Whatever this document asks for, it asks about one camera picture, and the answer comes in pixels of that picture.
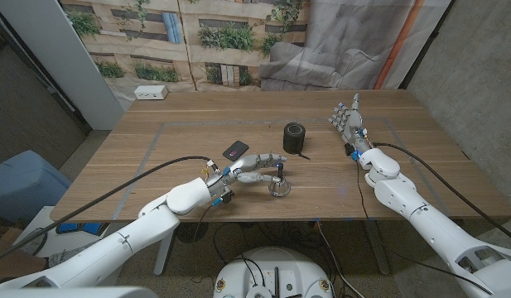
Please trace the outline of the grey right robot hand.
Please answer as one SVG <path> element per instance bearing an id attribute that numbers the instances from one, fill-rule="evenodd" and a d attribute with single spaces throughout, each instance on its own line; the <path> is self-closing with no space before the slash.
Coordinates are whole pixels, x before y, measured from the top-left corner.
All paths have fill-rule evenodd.
<path id="1" fill-rule="evenodd" d="M 351 108 L 339 103 L 335 113 L 328 121 L 341 134 L 345 143 L 345 154 L 357 161 L 363 153 L 374 146 L 367 138 L 367 129 L 363 127 L 361 114 L 359 113 L 359 94 L 355 94 Z"/>

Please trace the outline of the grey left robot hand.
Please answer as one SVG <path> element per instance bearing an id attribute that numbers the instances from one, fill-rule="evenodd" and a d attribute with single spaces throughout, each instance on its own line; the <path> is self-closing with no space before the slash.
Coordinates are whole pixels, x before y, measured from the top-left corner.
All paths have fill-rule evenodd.
<path id="1" fill-rule="evenodd" d="M 269 183 L 268 190 L 275 197 L 283 197 L 290 193 L 291 185 L 283 175 L 286 157 L 281 155 L 252 154 L 241 157 L 222 171 L 212 164 L 213 173 L 206 179 L 206 185 L 212 197 L 215 197 L 212 205 L 227 204 L 234 192 L 228 188 L 234 182 L 257 183 L 266 181 Z M 277 175 L 264 175 L 258 169 L 276 167 Z"/>

